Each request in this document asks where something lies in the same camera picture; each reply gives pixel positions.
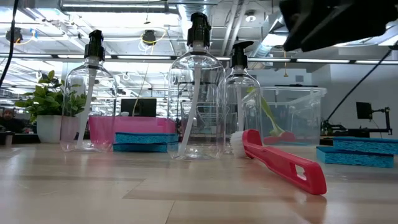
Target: computer monitor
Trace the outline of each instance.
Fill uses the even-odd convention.
[[[370,103],[356,102],[356,116],[358,119],[372,119],[373,110]]]
[[[120,112],[128,112],[132,116],[132,110],[137,99],[122,99]],[[156,117],[156,98],[139,98],[134,116]]]

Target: desk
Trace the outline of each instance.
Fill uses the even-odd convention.
[[[315,148],[284,150],[315,159]],[[398,223],[398,167],[321,164],[324,196],[262,164],[224,156],[64,153],[57,144],[0,148],[1,223]]]

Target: pump dispenser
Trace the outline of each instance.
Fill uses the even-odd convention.
[[[225,78],[223,65],[209,54],[210,30],[207,16],[191,15],[188,30],[190,50],[174,61],[169,72],[168,118],[182,136],[178,146],[167,146],[178,160],[206,161],[222,155],[216,146],[217,86]]]
[[[113,146],[117,83],[103,67],[105,49],[102,32],[94,30],[89,38],[84,64],[73,69],[65,79],[61,126],[61,147],[64,151],[110,151]],[[87,121],[90,140],[85,139]]]
[[[224,108],[220,118],[220,129],[217,130],[222,138],[217,142],[218,147],[224,149],[225,153],[231,153],[229,138],[236,131],[244,131],[244,108],[242,99],[251,91],[259,91],[260,84],[248,74],[248,57],[244,54],[244,49],[253,44],[253,41],[240,42],[233,45],[233,55],[231,57],[231,74],[228,75],[218,85],[219,99],[221,108]],[[254,106],[258,108],[258,119],[260,119],[260,97],[256,94]]]

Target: white bristles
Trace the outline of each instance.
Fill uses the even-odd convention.
[[[244,152],[242,136],[243,131],[237,131],[231,135],[231,139],[229,140],[235,158],[247,157],[246,153]]]

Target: red brush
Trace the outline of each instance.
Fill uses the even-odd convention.
[[[281,151],[276,147],[262,146],[258,131],[250,129],[234,133],[231,145],[235,156],[246,155],[251,159],[260,160],[268,169],[308,193],[314,195],[326,193],[325,176],[317,162]],[[297,174],[296,166],[304,169],[304,178]]]

